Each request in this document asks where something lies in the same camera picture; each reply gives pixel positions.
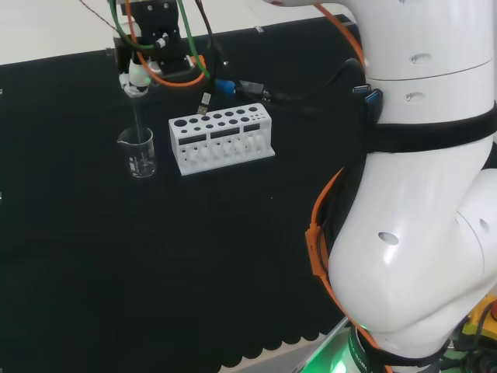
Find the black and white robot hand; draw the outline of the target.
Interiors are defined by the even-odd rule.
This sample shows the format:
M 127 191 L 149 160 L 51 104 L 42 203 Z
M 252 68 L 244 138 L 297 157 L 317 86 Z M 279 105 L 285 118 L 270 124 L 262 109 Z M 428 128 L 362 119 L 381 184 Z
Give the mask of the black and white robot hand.
M 121 89 L 136 99 L 151 85 L 186 88 L 201 81 L 197 59 L 179 32 L 175 1 L 109 1 L 115 23 L 116 66 Z

